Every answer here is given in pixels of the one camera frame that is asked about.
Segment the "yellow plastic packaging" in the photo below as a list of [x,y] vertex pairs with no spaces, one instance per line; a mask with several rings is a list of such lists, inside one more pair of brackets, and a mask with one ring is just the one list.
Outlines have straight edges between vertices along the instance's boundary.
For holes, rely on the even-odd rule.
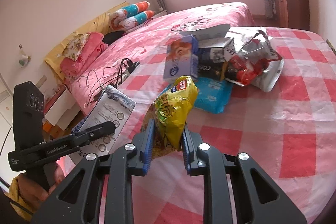
[[178,151],[187,115],[198,95],[197,87],[190,76],[176,79],[171,89],[161,94],[153,103],[159,133],[165,144],[168,141]]

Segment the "floral pillow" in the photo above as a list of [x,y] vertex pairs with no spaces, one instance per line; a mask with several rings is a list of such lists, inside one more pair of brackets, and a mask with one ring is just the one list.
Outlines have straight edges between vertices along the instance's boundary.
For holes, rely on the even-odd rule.
[[85,43],[89,39],[89,36],[90,36],[89,33],[86,34],[77,33],[70,41],[68,46],[66,46],[66,48],[62,52],[62,55],[72,59],[73,61],[77,61]]

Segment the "silver screw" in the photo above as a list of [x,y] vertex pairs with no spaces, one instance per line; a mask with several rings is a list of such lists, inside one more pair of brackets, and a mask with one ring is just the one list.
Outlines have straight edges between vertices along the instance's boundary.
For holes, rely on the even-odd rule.
[[209,150],[210,149],[210,145],[208,145],[207,143],[201,143],[199,145],[199,148],[206,151],[206,150]]
[[240,153],[240,154],[238,155],[238,157],[239,157],[241,160],[248,160],[250,156],[249,156],[248,154],[246,154],[246,153]]
[[86,155],[87,160],[94,160],[96,158],[96,154],[90,153]]
[[125,150],[127,151],[131,151],[135,148],[135,145],[132,143],[128,143],[127,145],[125,145]]

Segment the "yellow headboard cover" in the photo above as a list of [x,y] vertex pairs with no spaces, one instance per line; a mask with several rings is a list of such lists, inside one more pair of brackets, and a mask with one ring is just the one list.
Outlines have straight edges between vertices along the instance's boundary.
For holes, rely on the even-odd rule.
[[111,13],[114,13],[118,9],[130,5],[128,2],[123,2],[105,13],[101,14],[100,16],[92,19],[88,23],[84,24],[82,27],[75,30],[73,33],[67,36],[60,44],[54,47],[44,58],[44,61],[48,64],[48,66],[53,70],[53,72],[64,81],[65,75],[61,71],[60,64],[64,59],[62,55],[63,50],[69,44],[71,39],[74,37],[76,33],[87,33],[87,32],[100,32],[103,35],[109,33],[109,17]]

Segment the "human hand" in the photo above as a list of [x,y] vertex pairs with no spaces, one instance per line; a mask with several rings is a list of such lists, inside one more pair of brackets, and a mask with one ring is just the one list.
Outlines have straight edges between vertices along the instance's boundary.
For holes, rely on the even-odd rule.
[[39,184],[27,178],[25,174],[20,174],[17,177],[20,196],[28,205],[37,210],[41,206],[41,203],[48,198],[57,185],[64,179],[64,173],[59,165],[56,167],[54,179],[56,183],[47,192]]

